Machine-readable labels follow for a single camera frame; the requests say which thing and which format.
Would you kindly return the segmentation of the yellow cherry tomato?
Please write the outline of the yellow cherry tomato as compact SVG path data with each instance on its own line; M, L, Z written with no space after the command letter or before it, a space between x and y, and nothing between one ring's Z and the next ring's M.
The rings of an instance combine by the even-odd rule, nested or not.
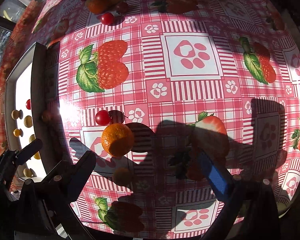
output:
M33 126L33 120L32 120L32 116L27 115L24 118L24 126L27 128L30 128Z

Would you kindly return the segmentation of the white rectangular tray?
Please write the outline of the white rectangular tray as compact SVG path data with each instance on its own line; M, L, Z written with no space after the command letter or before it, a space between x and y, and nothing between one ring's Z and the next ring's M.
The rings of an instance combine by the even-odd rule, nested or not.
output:
M46 99L57 94L57 68L46 69L47 48L35 42L20 58L6 79L4 94L5 127L8 148L22 150L34 139L46 136L42 112ZM25 116L33 126L24 126Z

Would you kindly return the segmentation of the shaded yellow fruit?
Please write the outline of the shaded yellow fruit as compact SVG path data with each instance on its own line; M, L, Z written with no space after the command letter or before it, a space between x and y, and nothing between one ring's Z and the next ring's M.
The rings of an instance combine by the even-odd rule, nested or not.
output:
M118 186L127 186L131 183L133 175L128 168L119 167L113 173L113 182Z

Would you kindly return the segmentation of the red checkered fruit tablecloth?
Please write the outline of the red checkered fruit tablecloth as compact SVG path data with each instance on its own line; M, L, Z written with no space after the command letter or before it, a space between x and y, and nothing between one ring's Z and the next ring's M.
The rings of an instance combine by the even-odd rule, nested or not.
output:
M110 0L104 25L89 0L31 1L0 66L0 155L8 148L6 79L38 42L57 94L42 112L42 148L19 165L10 189L18 230L62 224L72 239L287 239L300 221L300 53L268 0ZM121 158L102 147L100 110L119 110L134 134ZM86 151L96 166L76 201L53 203L39 183L61 161ZM198 155L234 180L220 202ZM127 186L113 182L125 167Z

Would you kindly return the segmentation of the red cherry tomato far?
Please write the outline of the red cherry tomato far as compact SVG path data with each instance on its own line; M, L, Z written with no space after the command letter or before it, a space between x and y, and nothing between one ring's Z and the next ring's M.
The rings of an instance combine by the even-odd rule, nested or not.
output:
M101 16L100 21L104 25L112 25L115 23L115 16L111 12L106 12Z

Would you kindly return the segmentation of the shaded orange mandarin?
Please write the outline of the shaded orange mandarin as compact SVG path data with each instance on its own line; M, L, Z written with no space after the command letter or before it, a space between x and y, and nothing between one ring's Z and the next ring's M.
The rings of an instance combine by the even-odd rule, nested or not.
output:
M95 15L106 12L110 8L110 6L110 0L89 0L87 4L88 10Z

